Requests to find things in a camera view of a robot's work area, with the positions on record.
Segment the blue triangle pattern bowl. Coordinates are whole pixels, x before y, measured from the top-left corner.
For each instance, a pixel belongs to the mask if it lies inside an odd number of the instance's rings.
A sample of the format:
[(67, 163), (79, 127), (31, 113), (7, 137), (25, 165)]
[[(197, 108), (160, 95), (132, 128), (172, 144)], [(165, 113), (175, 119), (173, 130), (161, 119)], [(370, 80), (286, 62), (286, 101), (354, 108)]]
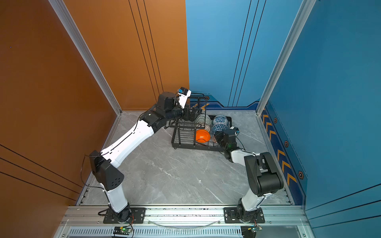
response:
[(211, 128), (212, 134), (216, 134), (218, 132), (222, 132), (224, 130), (227, 130), (229, 127), (225, 124), (215, 124)]

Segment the orange bowl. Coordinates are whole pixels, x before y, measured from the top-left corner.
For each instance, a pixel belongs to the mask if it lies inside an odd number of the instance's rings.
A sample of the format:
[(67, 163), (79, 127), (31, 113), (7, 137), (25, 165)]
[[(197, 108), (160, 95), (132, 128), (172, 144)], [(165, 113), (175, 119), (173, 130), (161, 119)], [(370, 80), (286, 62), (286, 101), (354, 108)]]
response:
[(210, 141), (210, 134), (205, 129), (197, 130), (195, 140), (196, 142), (199, 142), (199, 143), (207, 143)]

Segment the green patterned bowl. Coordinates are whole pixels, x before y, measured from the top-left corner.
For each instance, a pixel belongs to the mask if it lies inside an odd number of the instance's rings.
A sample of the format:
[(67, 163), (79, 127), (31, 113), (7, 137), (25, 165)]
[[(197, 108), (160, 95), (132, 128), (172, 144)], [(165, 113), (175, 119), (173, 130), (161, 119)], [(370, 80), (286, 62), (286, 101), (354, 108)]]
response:
[(212, 119), (210, 118), (210, 116), (206, 115), (206, 114), (200, 114), (195, 122), (197, 124), (201, 124), (201, 123), (204, 123), (204, 124), (207, 124), (207, 125), (212, 125)]

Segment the blue floral bowl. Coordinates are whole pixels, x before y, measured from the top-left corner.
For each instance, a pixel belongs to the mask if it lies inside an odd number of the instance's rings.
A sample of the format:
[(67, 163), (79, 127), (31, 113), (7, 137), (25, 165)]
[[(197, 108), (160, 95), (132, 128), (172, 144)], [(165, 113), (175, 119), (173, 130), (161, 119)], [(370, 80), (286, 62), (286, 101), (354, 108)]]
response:
[(226, 116), (218, 115), (213, 118), (213, 125), (229, 125), (229, 121)]

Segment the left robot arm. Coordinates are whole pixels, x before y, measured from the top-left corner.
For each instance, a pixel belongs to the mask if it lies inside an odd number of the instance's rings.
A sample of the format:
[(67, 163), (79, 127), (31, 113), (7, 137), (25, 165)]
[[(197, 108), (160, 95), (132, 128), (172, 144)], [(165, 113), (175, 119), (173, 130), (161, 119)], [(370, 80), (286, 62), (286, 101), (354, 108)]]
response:
[(177, 93), (161, 93), (156, 104), (142, 113), (128, 132), (101, 152), (93, 151), (88, 156), (92, 173), (108, 199), (109, 209), (120, 221), (128, 220), (131, 211), (123, 192), (124, 174), (119, 166), (142, 142), (161, 128), (169, 127), (172, 121), (195, 121), (202, 110), (187, 103), (190, 97), (191, 91), (183, 87)]

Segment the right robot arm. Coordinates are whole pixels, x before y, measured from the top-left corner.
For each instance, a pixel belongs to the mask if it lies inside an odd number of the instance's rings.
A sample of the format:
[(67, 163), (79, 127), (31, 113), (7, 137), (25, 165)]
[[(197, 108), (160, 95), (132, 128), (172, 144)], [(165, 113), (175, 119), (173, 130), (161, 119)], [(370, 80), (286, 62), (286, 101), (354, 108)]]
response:
[(233, 127), (218, 132), (216, 141), (225, 159), (246, 168), (249, 189), (239, 199), (236, 220), (241, 223), (264, 223), (262, 203), (284, 188), (283, 175), (269, 152), (254, 153), (237, 145), (238, 129)]

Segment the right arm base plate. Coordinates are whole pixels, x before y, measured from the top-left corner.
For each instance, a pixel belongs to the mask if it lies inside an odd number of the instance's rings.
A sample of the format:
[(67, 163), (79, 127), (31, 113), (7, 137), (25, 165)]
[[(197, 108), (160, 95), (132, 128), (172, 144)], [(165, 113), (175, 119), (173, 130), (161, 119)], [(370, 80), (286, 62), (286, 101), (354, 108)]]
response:
[(225, 207), (224, 209), (225, 223), (257, 223), (264, 224), (265, 216), (262, 208), (255, 211), (246, 211), (237, 207)]

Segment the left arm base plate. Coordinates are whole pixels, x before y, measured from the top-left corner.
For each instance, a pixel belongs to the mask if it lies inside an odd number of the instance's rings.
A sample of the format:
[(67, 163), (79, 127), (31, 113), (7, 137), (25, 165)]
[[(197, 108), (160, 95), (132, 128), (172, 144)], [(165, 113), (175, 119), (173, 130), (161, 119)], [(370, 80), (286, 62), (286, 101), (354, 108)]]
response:
[(119, 213), (108, 208), (104, 214), (104, 224), (142, 224), (144, 222), (146, 209), (144, 207), (127, 207)]

